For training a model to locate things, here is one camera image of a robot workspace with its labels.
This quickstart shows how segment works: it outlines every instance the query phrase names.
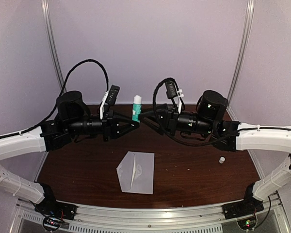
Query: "white wall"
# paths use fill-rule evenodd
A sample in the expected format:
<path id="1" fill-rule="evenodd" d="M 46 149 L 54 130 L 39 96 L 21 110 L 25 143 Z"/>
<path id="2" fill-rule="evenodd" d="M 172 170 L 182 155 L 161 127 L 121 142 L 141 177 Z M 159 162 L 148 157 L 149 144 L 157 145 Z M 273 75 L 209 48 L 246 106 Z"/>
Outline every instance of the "white wall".
<path id="1" fill-rule="evenodd" d="M 231 107 L 240 121 L 291 125 L 291 1 L 258 0 Z M 265 175 L 287 156 L 256 151 Z M 291 224 L 291 183 L 280 189 Z"/>
<path id="2" fill-rule="evenodd" d="M 246 0 L 52 0 L 49 10 L 65 75 L 77 62 L 102 62 L 110 83 L 121 87 L 117 103 L 141 95 L 152 102 L 159 81 L 173 76 L 186 103 L 204 90 L 227 96 L 243 33 Z M 99 103 L 102 71 L 79 67 L 67 89 Z M 166 102 L 165 94 L 158 100 Z"/>
<path id="3" fill-rule="evenodd" d="M 52 109 L 58 95 L 40 1 L 0 0 L 0 134 L 25 129 Z M 33 180 L 42 153 L 0 162 Z M 0 233 L 8 230 L 17 199 L 0 192 Z"/>

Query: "small white cap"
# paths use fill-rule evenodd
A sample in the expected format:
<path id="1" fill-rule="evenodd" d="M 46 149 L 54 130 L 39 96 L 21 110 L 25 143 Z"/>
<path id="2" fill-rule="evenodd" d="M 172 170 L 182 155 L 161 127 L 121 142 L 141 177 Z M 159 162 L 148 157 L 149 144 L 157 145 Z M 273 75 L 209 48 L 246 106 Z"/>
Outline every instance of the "small white cap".
<path id="1" fill-rule="evenodd" d="M 141 103 L 141 96 L 135 96 L 134 103 Z"/>
<path id="2" fill-rule="evenodd" d="M 222 164 L 222 163 L 224 163 L 224 161 L 225 161 L 225 158 L 224 157 L 221 157 L 220 160 L 219 160 L 219 163 Z"/>

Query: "brown tabletop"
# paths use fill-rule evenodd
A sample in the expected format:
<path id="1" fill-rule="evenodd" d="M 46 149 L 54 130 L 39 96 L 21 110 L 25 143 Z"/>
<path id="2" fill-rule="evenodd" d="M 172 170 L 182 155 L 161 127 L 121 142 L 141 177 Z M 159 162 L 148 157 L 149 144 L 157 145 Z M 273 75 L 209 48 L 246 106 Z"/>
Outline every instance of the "brown tabletop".
<path id="1" fill-rule="evenodd" d="M 95 113 L 97 107 L 91 108 Z M 132 106 L 113 109 L 130 116 Z M 128 151 L 155 153 L 153 195 L 121 192 L 116 167 Z M 221 156 L 226 158 L 223 164 L 219 163 Z M 117 140 L 103 142 L 98 136 L 51 151 L 38 181 L 49 184 L 62 201 L 115 208 L 169 208 L 239 200 L 246 187 L 258 179 L 246 151 L 183 146 L 141 124 Z"/>

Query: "white paper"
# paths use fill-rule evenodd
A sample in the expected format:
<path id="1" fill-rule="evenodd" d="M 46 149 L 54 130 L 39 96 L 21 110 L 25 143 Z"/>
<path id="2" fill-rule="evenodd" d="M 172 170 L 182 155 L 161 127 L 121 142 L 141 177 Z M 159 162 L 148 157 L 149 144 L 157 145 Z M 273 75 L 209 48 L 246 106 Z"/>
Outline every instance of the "white paper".
<path id="1" fill-rule="evenodd" d="M 154 153 L 129 151 L 116 171 L 122 192 L 153 194 Z"/>

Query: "cable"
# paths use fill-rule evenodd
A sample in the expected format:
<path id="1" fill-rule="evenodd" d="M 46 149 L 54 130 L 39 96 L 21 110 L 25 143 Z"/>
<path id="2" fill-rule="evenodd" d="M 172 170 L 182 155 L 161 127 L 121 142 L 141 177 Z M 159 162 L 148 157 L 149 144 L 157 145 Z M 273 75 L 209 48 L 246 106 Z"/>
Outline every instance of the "cable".
<path id="1" fill-rule="evenodd" d="M 270 207 L 268 208 L 267 214 L 266 214 L 265 218 L 263 219 L 263 221 L 258 226 L 256 226 L 254 229 L 260 227 L 265 222 L 265 220 L 267 219 L 268 215 L 270 214 L 271 207 L 272 207 L 272 201 L 271 201 L 270 196 L 268 196 L 268 200 L 270 201 Z"/>
<path id="2" fill-rule="evenodd" d="M 159 115 L 157 113 L 157 108 L 156 108 L 156 96 L 157 96 L 157 93 L 159 91 L 159 89 L 161 88 L 161 86 L 163 86 L 163 84 L 167 81 L 172 81 L 175 83 L 176 87 L 178 87 L 177 85 L 177 82 L 175 79 L 173 78 L 166 78 L 164 80 L 162 80 L 155 88 L 154 90 L 154 93 L 153 93 L 153 100 L 152 100 L 152 104 L 153 104 L 153 112 L 154 112 L 154 115 L 155 115 L 155 118 L 160 126 L 160 129 L 164 132 L 164 134 L 166 134 L 170 139 L 172 139 L 173 141 L 179 143 L 179 144 L 182 144 L 182 145 L 185 145 L 185 146 L 189 146 L 189 147 L 203 147 L 203 146 L 208 146 L 208 145 L 212 145 L 214 143 L 217 143 L 217 142 L 220 142 L 220 141 L 223 141 L 224 139 L 226 138 L 229 138 L 231 136 L 236 136 L 239 132 L 241 131 L 248 131 L 248 130 L 257 130 L 258 128 L 257 127 L 254 127 L 254 128 L 243 128 L 243 129 L 239 129 L 239 130 L 236 130 L 236 131 L 232 131 L 231 133 L 228 133 L 227 135 L 223 136 L 223 137 L 220 137 L 218 139 L 215 139 L 211 142 L 204 142 L 204 143 L 188 143 L 188 142 L 183 142 L 177 138 L 175 138 L 174 136 L 170 135 L 169 132 L 164 128 L 164 126 L 162 125 L 161 123 L 161 120 L 159 119 Z M 286 131 L 291 131 L 291 129 L 289 128 L 281 128 L 281 127 L 260 127 L 259 129 L 270 129 L 270 130 L 286 130 Z"/>
<path id="3" fill-rule="evenodd" d="M 65 89 L 65 87 L 66 87 L 66 83 L 67 83 L 67 81 L 68 81 L 68 78 L 69 78 L 70 74 L 71 74 L 71 73 L 72 73 L 72 72 L 73 72 L 77 67 L 79 67 L 80 65 L 82 65 L 82 64 L 84 64 L 84 63 L 87 63 L 87 62 L 93 62 L 93 63 L 96 63 L 96 64 L 97 64 L 97 65 L 102 69 L 102 71 L 103 71 L 103 73 L 104 73 L 104 75 L 105 75 L 105 79 L 106 79 L 106 86 L 107 86 L 107 90 L 106 90 L 106 91 L 109 90 L 109 78 L 108 78 L 108 74 L 107 74 L 107 71 L 106 71 L 105 67 L 103 67 L 103 65 L 102 65 L 99 61 L 96 61 L 96 60 L 94 60 L 94 59 L 86 59 L 86 60 L 83 60 L 83 61 L 77 63 L 75 66 L 73 66 L 73 67 L 69 70 L 69 72 L 68 72 L 67 75 L 66 75 L 65 81 L 64 81 L 64 83 L 63 83 L 62 89 L 61 89 L 61 91 L 60 91 L 58 97 L 60 97 L 60 96 L 63 94 L 64 89 Z M 21 131 L 21 132 L 10 133 L 10 134 L 1 135 L 1 136 L 0 136 L 0 139 L 7 138 L 7 137 L 12 137 L 12 136 L 17 136 L 17 135 L 20 135 L 20 134 L 23 134 L 23 133 L 28 133 L 28 132 L 31 131 L 31 130 L 34 130 L 35 128 L 41 126 L 41 124 L 43 124 L 44 122 L 46 122 L 46 121 L 47 121 L 47 120 L 48 120 L 48 119 L 53 115 L 53 113 L 55 112 L 55 110 L 56 110 L 56 104 L 55 104 L 55 106 L 53 107 L 52 111 L 51 111 L 51 112 L 50 112 L 50 113 L 49 113 L 49 114 L 48 114 L 48 115 L 47 115 L 43 120 L 41 120 L 39 123 L 37 123 L 37 124 L 31 126 L 30 128 L 27 128 L 27 129 Z"/>
<path id="4" fill-rule="evenodd" d="M 180 136 L 182 138 L 184 138 L 184 139 L 197 140 L 197 141 L 201 141 L 201 142 L 203 142 L 203 141 L 206 140 L 206 138 L 198 138 L 198 137 L 189 137 L 189 136 L 186 136 L 185 135 L 185 132 L 183 132 L 183 131 L 180 132 Z"/>

